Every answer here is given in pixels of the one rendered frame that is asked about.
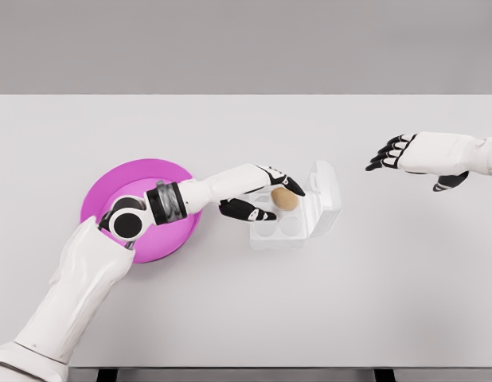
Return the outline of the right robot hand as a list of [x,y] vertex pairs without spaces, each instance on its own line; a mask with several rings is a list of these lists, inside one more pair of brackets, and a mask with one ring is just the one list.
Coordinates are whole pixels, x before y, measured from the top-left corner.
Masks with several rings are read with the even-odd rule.
[[470,172],[479,173],[482,139],[464,134],[420,132],[390,139],[366,166],[403,170],[438,177],[433,190],[441,192],[460,185]]

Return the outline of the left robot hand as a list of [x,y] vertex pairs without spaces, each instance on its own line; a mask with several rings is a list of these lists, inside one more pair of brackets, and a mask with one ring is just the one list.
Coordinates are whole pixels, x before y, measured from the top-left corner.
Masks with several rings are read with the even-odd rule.
[[253,193],[267,186],[282,185],[297,196],[305,196],[296,181],[270,166],[245,164],[208,177],[205,182],[211,190],[211,201],[218,202],[222,215],[247,222],[276,220],[277,216],[239,199],[243,194]]

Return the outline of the brown egg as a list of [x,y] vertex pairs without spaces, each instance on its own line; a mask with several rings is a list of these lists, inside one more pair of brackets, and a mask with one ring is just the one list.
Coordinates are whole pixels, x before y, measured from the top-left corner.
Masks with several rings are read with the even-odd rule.
[[299,205],[299,199],[292,191],[279,187],[271,191],[271,199],[274,205],[283,211],[292,211]]

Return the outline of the clear plastic egg box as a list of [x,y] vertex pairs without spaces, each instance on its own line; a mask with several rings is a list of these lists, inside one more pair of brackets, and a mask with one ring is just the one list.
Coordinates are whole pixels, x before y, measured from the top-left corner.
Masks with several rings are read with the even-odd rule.
[[277,216],[276,220],[251,224],[249,242],[253,249],[302,248],[309,239],[330,230],[342,209],[334,167],[323,160],[315,161],[303,191],[306,195],[291,211],[278,208],[267,189],[247,195],[247,201]]

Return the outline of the pink round plate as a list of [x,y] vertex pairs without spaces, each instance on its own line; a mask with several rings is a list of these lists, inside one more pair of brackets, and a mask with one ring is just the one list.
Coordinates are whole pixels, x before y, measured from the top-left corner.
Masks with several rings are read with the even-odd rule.
[[[168,184],[191,177],[186,169],[162,159],[139,159],[123,163],[101,176],[88,190],[80,210],[80,220],[85,221],[90,216],[100,219],[118,197],[142,197],[158,181]],[[198,212],[184,220],[149,227],[135,242],[134,262],[153,262],[177,251],[191,237],[200,217]]]

